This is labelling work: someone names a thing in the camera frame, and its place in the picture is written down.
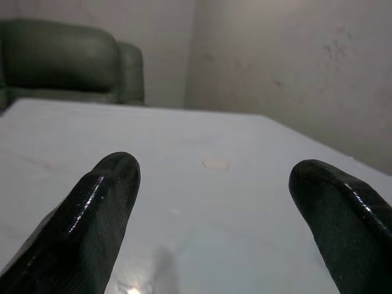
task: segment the sofa backrest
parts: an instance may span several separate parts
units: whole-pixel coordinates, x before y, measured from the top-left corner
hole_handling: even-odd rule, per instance
[[[8,103],[22,96],[124,103],[144,99],[140,50],[127,44],[135,48],[131,54],[137,60],[127,67],[127,53],[121,54],[117,41],[100,29],[17,19],[0,21],[0,39],[0,100],[1,95]]]

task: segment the wall stain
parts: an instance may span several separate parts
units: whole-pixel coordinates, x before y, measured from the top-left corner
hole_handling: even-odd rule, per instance
[[[208,61],[208,62],[214,62],[215,61],[215,57],[211,53],[204,53],[202,55],[202,58],[203,58],[203,60]]]
[[[239,61],[234,62],[234,69],[240,71],[242,68],[241,63]]]
[[[305,107],[306,106],[306,99],[307,97],[304,95],[304,93],[301,92],[293,92],[290,90],[290,87],[285,85],[282,81],[279,80],[272,80],[276,87],[279,89],[281,93],[283,93],[283,99],[287,99],[291,104],[295,104],[299,107]]]
[[[322,68],[323,78],[319,89],[320,93],[328,91],[335,81],[341,80],[340,73],[347,66],[350,55],[354,55],[356,52],[351,31],[344,26],[338,26],[333,34],[334,37],[330,42],[325,42],[322,45],[325,61]]]
[[[245,67],[245,71],[249,74],[251,74],[255,69],[255,66],[253,63],[248,63]]]
[[[386,68],[383,81],[376,94],[377,104],[382,108],[392,108],[392,63]]]

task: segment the white table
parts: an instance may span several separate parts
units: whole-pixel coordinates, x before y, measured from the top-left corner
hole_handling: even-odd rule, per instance
[[[323,160],[392,202],[391,177],[257,115],[23,99],[0,118],[0,138],[0,268],[101,158],[138,159],[106,293],[118,281],[163,294],[338,293],[289,194],[292,167]]]

